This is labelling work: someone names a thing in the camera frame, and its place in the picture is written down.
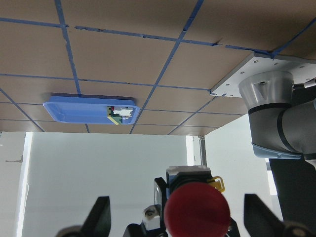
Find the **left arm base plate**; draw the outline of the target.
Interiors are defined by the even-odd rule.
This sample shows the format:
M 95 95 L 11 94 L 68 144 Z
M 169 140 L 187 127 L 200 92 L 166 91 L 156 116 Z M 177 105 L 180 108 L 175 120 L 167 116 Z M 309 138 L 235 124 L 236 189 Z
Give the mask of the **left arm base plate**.
M 315 59 L 294 56 L 251 53 L 210 89 L 212 96 L 240 98 L 239 84 L 246 78 L 264 72 L 285 71 L 293 75 L 294 84 L 303 84 L 316 77 Z

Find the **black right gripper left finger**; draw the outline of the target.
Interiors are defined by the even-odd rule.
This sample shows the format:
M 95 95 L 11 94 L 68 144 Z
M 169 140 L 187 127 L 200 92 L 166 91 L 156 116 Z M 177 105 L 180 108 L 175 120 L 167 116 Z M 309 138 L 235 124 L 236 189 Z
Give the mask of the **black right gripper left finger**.
M 98 197 L 81 228 L 81 232 L 85 237 L 108 237 L 110 230 L 110 197 Z

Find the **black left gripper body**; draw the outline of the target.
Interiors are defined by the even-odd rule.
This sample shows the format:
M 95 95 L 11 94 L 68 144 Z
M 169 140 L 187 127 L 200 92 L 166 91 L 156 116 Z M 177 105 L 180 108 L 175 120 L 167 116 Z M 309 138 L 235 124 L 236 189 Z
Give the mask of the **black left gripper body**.
M 167 207 L 164 221 L 159 205 L 144 210 L 140 224 L 130 224 L 125 237 L 239 237 L 237 223 L 231 219 L 228 207 L 189 206 Z

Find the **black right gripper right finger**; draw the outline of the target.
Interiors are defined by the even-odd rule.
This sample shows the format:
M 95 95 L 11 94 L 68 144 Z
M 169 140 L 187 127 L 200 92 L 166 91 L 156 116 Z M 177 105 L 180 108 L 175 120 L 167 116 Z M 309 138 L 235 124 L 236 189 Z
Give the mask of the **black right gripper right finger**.
M 251 237 L 281 237 L 284 224 L 256 194 L 244 195 L 244 226 Z

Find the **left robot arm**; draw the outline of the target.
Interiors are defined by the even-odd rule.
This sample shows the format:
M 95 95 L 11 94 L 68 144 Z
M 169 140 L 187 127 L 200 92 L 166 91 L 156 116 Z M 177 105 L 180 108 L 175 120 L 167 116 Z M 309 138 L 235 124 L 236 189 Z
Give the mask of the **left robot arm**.
M 292 105 L 304 84 L 289 72 L 265 72 L 239 84 L 248 107 L 252 147 L 259 158 L 316 163 L 316 102 Z M 223 196 L 224 184 L 205 166 L 172 166 L 156 178 L 155 202 L 140 224 L 126 227 L 126 237 L 238 237 L 236 221 Z M 313 237 L 309 217 L 281 221 L 255 194 L 244 196 L 244 226 L 252 237 Z

